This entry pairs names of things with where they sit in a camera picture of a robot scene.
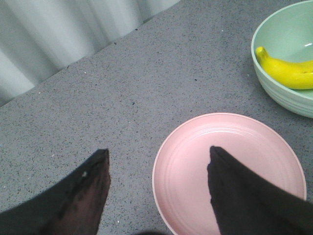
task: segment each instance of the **ceramic bowl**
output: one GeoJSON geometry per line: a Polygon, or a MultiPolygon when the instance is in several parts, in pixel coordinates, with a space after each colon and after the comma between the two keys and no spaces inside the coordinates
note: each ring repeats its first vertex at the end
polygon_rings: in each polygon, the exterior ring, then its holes
{"type": "Polygon", "coordinates": [[[267,17],[251,43],[254,68],[264,90],[284,108],[313,118],[313,89],[292,90],[276,82],[257,62],[254,51],[259,46],[282,60],[313,60],[313,0],[289,5],[267,17]]]}

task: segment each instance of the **ceramic plate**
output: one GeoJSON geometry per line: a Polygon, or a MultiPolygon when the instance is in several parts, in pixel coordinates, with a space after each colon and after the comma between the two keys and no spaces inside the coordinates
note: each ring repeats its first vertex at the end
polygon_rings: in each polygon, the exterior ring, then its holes
{"type": "Polygon", "coordinates": [[[206,167],[210,146],[220,146],[278,187],[306,198],[301,165],[275,131],[254,119],[229,113],[195,117],[164,141],[153,168],[158,210],[175,235],[219,235],[206,167]]]}

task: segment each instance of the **curtain fold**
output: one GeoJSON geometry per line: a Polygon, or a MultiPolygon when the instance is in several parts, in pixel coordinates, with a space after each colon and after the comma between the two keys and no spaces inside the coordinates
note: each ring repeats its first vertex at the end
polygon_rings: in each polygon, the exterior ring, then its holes
{"type": "Polygon", "coordinates": [[[178,1],[0,1],[0,106],[178,1]]]}

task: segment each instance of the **bowl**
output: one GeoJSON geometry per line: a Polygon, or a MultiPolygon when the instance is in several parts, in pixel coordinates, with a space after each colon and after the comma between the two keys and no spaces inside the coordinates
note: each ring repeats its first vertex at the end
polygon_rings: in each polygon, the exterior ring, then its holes
{"type": "Polygon", "coordinates": [[[268,95],[284,108],[313,118],[313,89],[292,90],[271,78],[256,59],[254,52],[259,46],[274,58],[290,62],[313,60],[313,0],[289,5],[267,17],[251,43],[254,68],[268,95]]]}
{"type": "Polygon", "coordinates": [[[239,114],[201,115],[184,122],[165,139],[153,167],[155,202],[174,235],[220,235],[206,169],[212,145],[224,148],[276,186],[306,199],[301,164],[274,130],[239,114]]]}

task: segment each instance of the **yellow banana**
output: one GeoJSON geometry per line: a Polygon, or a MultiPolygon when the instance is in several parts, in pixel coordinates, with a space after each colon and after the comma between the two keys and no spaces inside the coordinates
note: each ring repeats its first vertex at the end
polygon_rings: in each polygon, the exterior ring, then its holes
{"type": "Polygon", "coordinates": [[[271,57],[264,47],[256,48],[255,56],[264,71],[282,85],[291,89],[313,89],[313,60],[287,62],[271,57]]]}

